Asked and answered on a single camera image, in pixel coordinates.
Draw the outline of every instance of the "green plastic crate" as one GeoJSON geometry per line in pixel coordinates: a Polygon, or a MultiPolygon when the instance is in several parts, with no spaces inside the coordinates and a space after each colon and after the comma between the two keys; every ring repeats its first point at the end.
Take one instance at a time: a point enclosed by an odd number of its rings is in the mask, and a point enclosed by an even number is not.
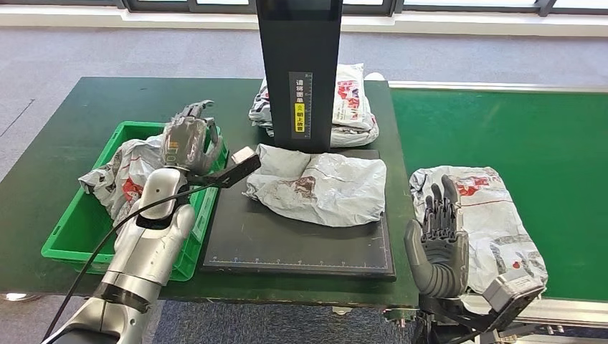
{"type": "MultiPolygon", "coordinates": [[[[92,168],[97,168],[110,161],[114,152],[123,142],[133,138],[144,140],[149,136],[162,133],[163,128],[164,123],[122,122],[112,134],[92,168]]],[[[225,167],[227,157],[228,150],[224,145],[222,153],[212,167],[212,171],[218,171],[225,167]]],[[[190,204],[194,207],[196,221],[173,265],[170,280],[187,281],[194,275],[216,196],[217,188],[208,188],[190,196],[190,204]]],[[[80,271],[89,259],[91,252],[111,227],[112,219],[105,208],[94,195],[86,194],[80,188],[57,222],[47,242],[44,243],[41,250],[42,256],[58,262],[68,263],[77,271],[80,271]]],[[[112,257],[114,257],[114,241],[115,238],[108,240],[108,243],[102,248],[87,270],[88,273],[105,273],[112,257]]]]}

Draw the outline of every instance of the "crumpled plastic bag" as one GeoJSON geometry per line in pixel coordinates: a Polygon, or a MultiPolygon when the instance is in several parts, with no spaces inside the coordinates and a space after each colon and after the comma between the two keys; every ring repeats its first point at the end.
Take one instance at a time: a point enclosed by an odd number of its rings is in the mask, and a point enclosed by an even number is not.
{"type": "Polygon", "coordinates": [[[243,194],[275,213],[332,227],[378,221],[384,211],[386,165],[340,154],[306,154],[258,145],[262,166],[243,194]]]}
{"type": "Polygon", "coordinates": [[[141,197],[150,174],[163,167],[162,143],[163,135],[128,140],[120,145],[110,162],[78,178],[85,193],[94,194],[105,207],[114,226],[141,197]]]}
{"type": "MultiPolygon", "coordinates": [[[[266,129],[273,137],[272,116],[266,79],[253,100],[249,111],[253,126],[266,129]]],[[[331,147],[357,147],[373,142],[380,135],[376,117],[371,113],[365,96],[364,65],[338,64],[336,92],[333,99],[331,147]]]]}
{"type": "Polygon", "coordinates": [[[524,269],[546,285],[543,257],[494,169],[439,166],[415,171],[409,185],[418,221],[423,221],[424,200],[432,196],[431,185],[437,184],[443,192],[444,174],[455,182],[460,194],[462,229],[469,235],[469,287],[483,293],[498,275],[514,269],[524,269]]]}

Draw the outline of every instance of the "stack of parcels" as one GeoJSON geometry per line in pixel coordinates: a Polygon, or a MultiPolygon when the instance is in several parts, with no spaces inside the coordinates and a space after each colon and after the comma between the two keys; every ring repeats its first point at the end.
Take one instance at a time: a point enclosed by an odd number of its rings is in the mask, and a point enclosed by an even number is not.
{"type": "MultiPolygon", "coordinates": [[[[249,111],[253,126],[266,129],[270,137],[272,116],[266,79],[253,100],[249,111]]],[[[338,64],[336,93],[333,99],[331,147],[357,147],[366,145],[380,135],[376,118],[371,113],[365,96],[363,64],[338,64]]]]}

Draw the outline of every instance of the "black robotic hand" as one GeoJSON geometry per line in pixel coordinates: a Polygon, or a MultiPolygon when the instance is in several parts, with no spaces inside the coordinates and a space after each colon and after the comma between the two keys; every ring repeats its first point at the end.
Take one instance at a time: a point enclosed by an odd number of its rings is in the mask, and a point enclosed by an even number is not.
{"type": "Polygon", "coordinates": [[[457,297],[467,287],[469,245],[458,214],[460,195],[444,175],[442,196],[437,184],[426,198],[424,221],[411,220],[405,229],[405,249],[414,282],[421,295],[457,297]]]}

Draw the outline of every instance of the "black cable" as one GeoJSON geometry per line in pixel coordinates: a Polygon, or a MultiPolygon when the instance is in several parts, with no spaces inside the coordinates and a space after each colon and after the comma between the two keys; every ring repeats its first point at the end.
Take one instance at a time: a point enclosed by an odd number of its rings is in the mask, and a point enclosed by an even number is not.
{"type": "Polygon", "coordinates": [[[467,340],[472,340],[473,338],[477,337],[478,335],[481,334],[481,331],[473,331],[471,333],[469,333],[468,335],[464,335],[460,338],[456,338],[456,339],[452,339],[451,341],[445,343],[445,344],[460,344],[460,343],[464,343],[467,340]]]}
{"type": "Polygon", "coordinates": [[[72,283],[72,286],[70,287],[70,290],[67,291],[67,294],[65,295],[65,298],[63,299],[62,304],[60,305],[59,309],[57,310],[57,313],[55,314],[55,317],[53,318],[53,321],[49,325],[49,328],[47,329],[47,332],[44,334],[44,337],[42,338],[42,341],[44,342],[51,335],[51,333],[52,333],[55,325],[57,324],[57,322],[59,321],[59,318],[61,317],[61,314],[65,310],[65,307],[67,306],[67,303],[70,301],[70,298],[74,294],[74,291],[76,290],[76,287],[78,287],[78,284],[80,283],[80,280],[85,275],[86,271],[89,269],[89,267],[93,263],[93,260],[99,254],[99,252],[101,251],[101,249],[103,248],[103,246],[105,245],[105,243],[108,242],[108,240],[111,238],[112,234],[116,233],[116,231],[119,228],[121,228],[127,221],[129,221],[133,217],[141,214],[142,211],[148,210],[148,209],[150,209],[150,208],[152,208],[154,206],[158,206],[159,204],[165,203],[165,202],[170,201],[172,199],[178,199],[180,197],[184,197],[184,196],[188,196],[190,194],[194,194],[195,192],[203,191],[204,189],[212,187],[212,186],[213,186],[213,184],[210,184],[210,185],[207,185],[207,186],[200,186],[198,188],[193,188],[192,190],[184,191],[184,192],[181,192],[181,193],[176,193],[173,196],[169,196],[169,197],[166,197],[164,199],[161,199],[161,200],[158,200],[156,202],[153,202],[153,203],[151,203],[151,204],[149,204],[147,206],[144,206],[143,208],[137,209],[136,211],[134,211],[133,213],[131,213],[127,217],[125,217],[116,226],[114,226],[103,237],[103,239],[101,240],[101,242],[99,243],[99,245],[97,245],[97,247],[95,248],[95,250],[93,250],[93,252],[91,254],[91,257],[89,257],[89,259],[85,263],[85,266],[82,267],[82,269],[78,273],[78,276],[76,276],[76,279],[72,283]]]}

